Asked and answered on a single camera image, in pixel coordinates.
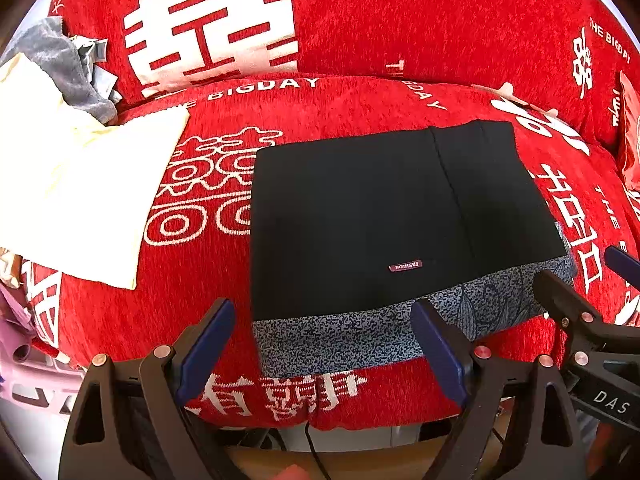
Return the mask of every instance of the white chinese character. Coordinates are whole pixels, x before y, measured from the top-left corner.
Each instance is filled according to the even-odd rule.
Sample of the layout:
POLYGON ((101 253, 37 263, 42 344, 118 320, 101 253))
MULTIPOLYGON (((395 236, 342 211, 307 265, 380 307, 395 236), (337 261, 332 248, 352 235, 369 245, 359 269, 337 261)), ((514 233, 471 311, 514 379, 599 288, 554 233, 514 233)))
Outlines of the white chinese character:
POLYGON ((125 36, 125 46, 146 44, 129 55, 133 71, 146 85, 144 97, 161 91, 174 92, 225 74, 297 70, 295 60, 278 63, 280 58, 298 52, 298 42, 293 41, 291 0, 189 2, 140 0, 140 7, 124 17, 125 28, 142 23, 125 36), (193 23, 196 20, 208 21, 197 25, 193 23), (198 46, 196 27, 202 28, 208 50, 205 57, 198 46), (267 49, 286 40, 292 41, 267 49), (210 64, 205 62, 206 57, 210 57, 210 64))
POLYGON ((553 137, 553 134, 547 129, 547 128, 551 128, 556 132, 562 134, 562 138, 570 146, 574 147, 576 150, 580 150, 581 152, 584 152, 585 155, 587 156, 590 154, 589 147, 580 138, 580 134, 576 132, 567 123, 558 119, 557 110, 551 109, 548 112, 545 112, 540 108, 536 107, 535 108, 536 111, 539 112, 543 117, 543 119, 541 119, 539 117, 536 117, 530 114, 524 108, 519 107, 516 103, 513 103, 512 101, 509 101, 502 96, 500 96, 500 99, 492 99, 491 104, 494 108, 497 108, 498 110, 501 110, 503 112, 507 112, 510 114, 514 114, 516 116, 515 117, 516 121, 518 121, 527 130, 536 132, 537 134, 540 134, 545 137, 553 137))
POLYGON ((583 253, 580 249, 577 250, 578 256, 580 256, 580 263, 582 264, 582 275, 584 276, 584 293, 589 291, 589 284, 596 280, 602 280, 602 263, 600 262, 600 249, 594 243, 591 243, 591 252, 583 253), (589 277, 587 271, 587 260, 593 258, 598 272, 589 277))
POLYGON ((316 410, 316 381, 310 376, 293 379, 263 378, 260 382, 266 386, 265 393, 269 403, 267 407, 273 413, 274 420, 293 418, 300 409, 308 405, 308 412, 316 410))
POLYGON ((62 272, 53 272, 36 283, 33 265, 33 262, 27 260, 22 263, 22 273, 25 275, 25 299, 34 309, 34 321, 40 339, 49 343, 53 348, 58 348, 62 272), (42 295, 42 299, 35 303, 40 295, 42 295))
POLYGON ((622 189, 625 190, 626 199, 629 200, 629 205, 631 209, 634 210, 636 218, 640 222, 640 193, 637 191, 629 191, 624 184, 622 185, 622 189))
POLYGON ((358 386, 367 380, 349 370, 318 377, 263 378, 260 382, 266 387, 269 399, 267 407, 273 413, 273 418, 286 420, 296 416, 305 405, 309 413, 313 413, 318 405, 324 412, 329 412, 340 404, 341 397, 357 396, 358 386))
POLYGON ((385 65, 385 68, 388 69, 388 76, 402 77, 402 74, 404 73, 404 59, 398 60, 398 62, 395 64, 385 65))
POLYGON ((584 86, 591 90, 593 87, 593 81, 591 79, 591 51, 587 47, 587 43, 584 39, 584 27, 580 32, 580 36, 574 39, 574 53, 576 59, 574 59, 574 78, 575 83, 582 87, 580 92, 580 99, 584 98, 584 86))
POLYGON ((555 186, 553 188, 551 187, 546 188, 547 191, 555 192, 555 191, 571 191, 572 190, 571 186, 569 186, 567 183, 560 182, 561 180, 566 179, 562 171, 558 170, 558 174, 555 174, 551 169, 551 166, 548 164, 542 164, 542 169, 545 170, 545 174, 539 175, 538 178, 549 178, 551 179, 551 182, 553 182, 555 186))
POLYGON ((562 217, 564 218, 564 222, 566 223, 567 227, 569 229, 575 228, 578 236, 581 237, 571 242, 571 247, 591 242, 598 237, 598 234, 596 231, 594 231, 593 227, 589 227, 589 229, 591 230, 591 234, 587 235, 584 225, 586 216, 584 214, 584 211, 582 210, 582 207, 580 206, 580 202, 574 195, 570 194, 569 198, 558 198, 557 196, 555 196, 554 200, 558 204, 558 209, 562 213, 562 217), (573 209, 575 210, 574 214, 569 211, 568 204, 573 205, 573 209))
POLYGON ((223 415, 229 415, 227 410, 233 410, 233 415, 251 416, 249 408, 244 402, 244 393, 238 390, 239 386, 251 386, 253 383, 240 376, 235 383, 219 383, 217 374, 211 374, 202 400, 208 399, 223 415))
POLYGON ((321 409, 324 412, 334 409, 340 403, 339 397, 357 396, 358 385, 367 382, 366 378, 357 376, 353 371, 324 374, 322 378, 321 403, 325 403, 321 409))

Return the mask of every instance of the black cable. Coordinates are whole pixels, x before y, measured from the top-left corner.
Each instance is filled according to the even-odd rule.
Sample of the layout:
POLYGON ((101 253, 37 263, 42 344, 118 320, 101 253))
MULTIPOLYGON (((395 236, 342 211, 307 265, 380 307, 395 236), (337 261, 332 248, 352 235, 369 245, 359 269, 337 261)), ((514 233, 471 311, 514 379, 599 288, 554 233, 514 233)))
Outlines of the black cable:
POLYGON ((318 456, 318 453, 316 453, 316 448, 314 447, 314 443, 311 440, 311 435, 309 435, 309 423, 308 422, 306 423, 306 426, 305 426, 305 435, 306 435, 306 441, 309 443, 309 449, 311 450, 311 455, 314 457, 314 460, 318 464, 318 469, 322 473, 322 476, 324 476, 324 478, 326 480, 331 480, 331 477, 329 476, 329 473, 326 471, 326 469, 324 468, 324 465, 320 461, 320 457, 318 456))
POLYGON ((282 438, 282 435, 277 430, 277 428, 271 428, 269 430, 269 435, 278 443, 278 445, 280 446, 280 450, 282 451, 287 450, 287 445, 284 443, 284 439, 282 438))

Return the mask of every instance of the red cushion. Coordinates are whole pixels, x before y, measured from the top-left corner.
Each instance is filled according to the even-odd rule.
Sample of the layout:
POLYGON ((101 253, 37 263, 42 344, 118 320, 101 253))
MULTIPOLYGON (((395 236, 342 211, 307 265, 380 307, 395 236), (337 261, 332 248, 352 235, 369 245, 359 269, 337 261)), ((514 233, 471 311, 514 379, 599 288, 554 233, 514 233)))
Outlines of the red cushion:
POLYGON ((638 51, 600 0, 53 0, 50 11, 71 34, 109 38, 104 67, 124 106, 268 70, 508 81, 613 150, 616 74, 640 84, 638 51))
MULTIPOLYGON (((139 358, 173 342, 217 297, 226 296, 236 305, 238 325, 204 395, 190 404, 207 420, 279 426, 311 416, 319 428, 359 429, 451 414, 454 407, 424 359, 289 382, 261 377, 249 304, 252 160, 273 143, 453 126, 477 118, 513 124, 518 154, 572 242, 576 289, 607 321, 631 295, 624 280, 604 267, 603 252, 622 242, 637 256, 630 222, 635 229, 640 222, 612 156, 586 145, 565 124, 463 86, 276 77, 188 89, 123 115, 127 121, 184 104, 191 118, 149 216, 136 290, 39 266, 25 277, 31 303, 41 312, 41 330, 61 351, 85 365, 98 352, 116 360, 139 358)), ((136 168, 124 171, 134 178, 136 168)), ((561 349, 554 324, 541 317, 487 341, 495 352, 525 360, 540 352, 557 356, 561 349)))
POLYGON ((622 138, 618 147, 618 170, 627 189, 640 191, 640 99, 623 72, 620 72, 620 86, 622 138))

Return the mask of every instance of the circular pattern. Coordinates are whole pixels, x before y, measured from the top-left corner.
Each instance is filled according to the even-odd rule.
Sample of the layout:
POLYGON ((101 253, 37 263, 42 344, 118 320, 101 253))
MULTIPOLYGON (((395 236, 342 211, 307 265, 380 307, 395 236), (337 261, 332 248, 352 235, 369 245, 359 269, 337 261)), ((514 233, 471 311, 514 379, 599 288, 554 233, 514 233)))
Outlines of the circular pattern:
POLYGON ((98 354, 91 359, 91 364, 94 366, 102 366, 107 362, 107 354, 98 354))
POLYGON ((554 360, 552 359, 552 357, 546 354, 542 354, 539 357, 538 361, 540 362, 540 365, 545 368, 551 368, 554 365, 554 360))
POLYGON ((187 231, 187 229, 189 228, 189 225, 190 225, 189 219, 185 215, 171 215, 162 220, 162 223, 160 224, 160 233, 164 236, 179 236, 182 233, 185 233, 187 231), (165 225, 167 224, 167 222, 170 222, 172 220, 182 220, 183 222, 182 228, 178 229, 177 231, 169 231, 165 227, 165 225))
POLYGON ((145 242, 152 246, 166 246, 190 242, 200 236, 207 226, 207 210, 201 205, 179 205, 162 209, 155 213, 145 227, 145 242), (180 219, 185 225, 184 231, 178 229, 175 235, 168 235, 166 222, 180 219))
POLYGON ((255 155, 243 155, 243 156, 238 156, 236 158, 236 160, 234 160, 234 168, 236 170, 240 170, 240 171, 253 171, 254 170, 254 166, 255 166, 255 155), (251 159, 249 161, 249 165, 248 166, 243 166, 241 164, 242 160, 245 160, 246 158, 251 159))
POLYGON ((177 168, 176 170, 174 170, 171 178, 174 180, 189 180, 190 178, 193 178, 193 176, 196 175, 196 173, 198 173, 198 168, 193 164, 189 164, 187 166, 181 166, 180 168, 177 168), (187 170, 187 171, 191 170, 191 173, 188 174, 187 176, 178 176, 178 173, 180 173, 182 170, 187 170))
POLYGON ((154 355, 158 359, 163 359, 171 353, 171 347, 169 345, 160 345, 154 349, 154 355))
POLYGON ((244 218, 242 218, 242 214, 249 209, 251 209, 251 204, 243 205, 241 208, 239 208, 238 211, 236 211, 236 222, 238 222, 240 225, 251 225, 251 220, 245 220, 244 218))
POLYGON ((480 359, 488 359, 491 357, 491 349, 484 345, 478 345, 474 349, 474 355, 480 359))

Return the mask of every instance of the blue gripper pad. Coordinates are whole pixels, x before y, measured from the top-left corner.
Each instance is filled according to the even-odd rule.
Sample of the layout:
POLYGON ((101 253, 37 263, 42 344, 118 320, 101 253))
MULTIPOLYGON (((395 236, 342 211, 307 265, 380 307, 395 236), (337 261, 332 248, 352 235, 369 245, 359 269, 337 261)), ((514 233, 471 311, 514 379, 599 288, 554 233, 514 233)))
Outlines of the blue gripper pad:
POLYGON ((416 301, 411 307, 411 328, 427 358, 431 370, 446 397, 463 406, 468 397, 465 388, 465 369, 439 329, 446 327, 432 306, 424 307, 416 301))
MULTIPOLYGON (((224 300, 182 361, 180 386, 174 395, 179 406, 184 406, 204 389, 235 325, 234 305, 224 300)), ((191 330, 197 329, 199 325, 191 327, 191 330)))
POLYGON ((609 246, 604 251, 604 263, 618 276, 624 278, 635 288, 640 288, 640 262, 629 256, 616 246, 609 246))

